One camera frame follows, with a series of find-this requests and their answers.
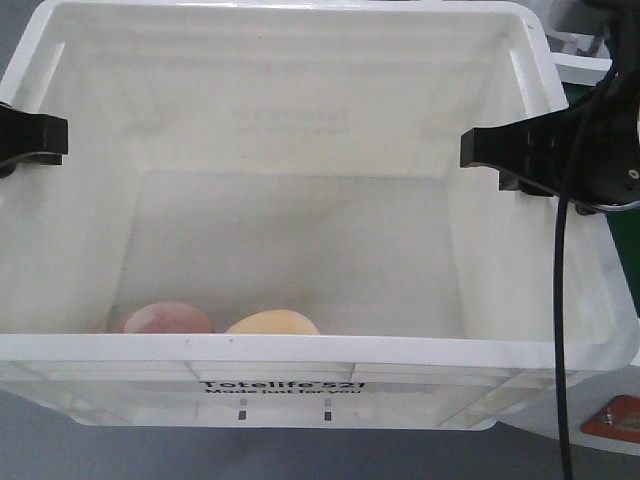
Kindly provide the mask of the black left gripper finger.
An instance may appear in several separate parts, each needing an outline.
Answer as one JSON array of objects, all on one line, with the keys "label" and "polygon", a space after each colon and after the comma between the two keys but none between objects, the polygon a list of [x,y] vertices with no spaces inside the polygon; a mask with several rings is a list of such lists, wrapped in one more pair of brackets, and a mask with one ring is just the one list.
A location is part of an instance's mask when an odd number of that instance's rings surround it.
[{"label": "black left gripper finger", "polygon": [[52,115],[28,113],[1,103],[1,177],[19,164],[61,166],[68,154],[68,121]]}]

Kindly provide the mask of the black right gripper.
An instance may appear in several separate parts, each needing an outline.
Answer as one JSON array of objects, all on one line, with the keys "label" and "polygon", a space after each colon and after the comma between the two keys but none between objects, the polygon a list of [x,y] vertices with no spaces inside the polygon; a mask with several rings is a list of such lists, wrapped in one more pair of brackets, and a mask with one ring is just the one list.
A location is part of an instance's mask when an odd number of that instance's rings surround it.
[{"label": "black right gripper", "polygon": [[[639,186],[632,187],[634,202],[599,203],[597,181],[587,180],[588,140],[610,138],[606,147],[620,145],[630,177],[639,178],[639,3],[588,1],[607,14],[605,44],[612,60],[603,80],[573,109],[581,115],[570,161],[568,196],[576,204],[596,211],[624,211],[639,207]],[[496,127],[474,127],[461,136],[459,165],[487,167],[499,172],[499,188],[533,196],[558,196],[570,152],[570,122],[564,110]]]}]

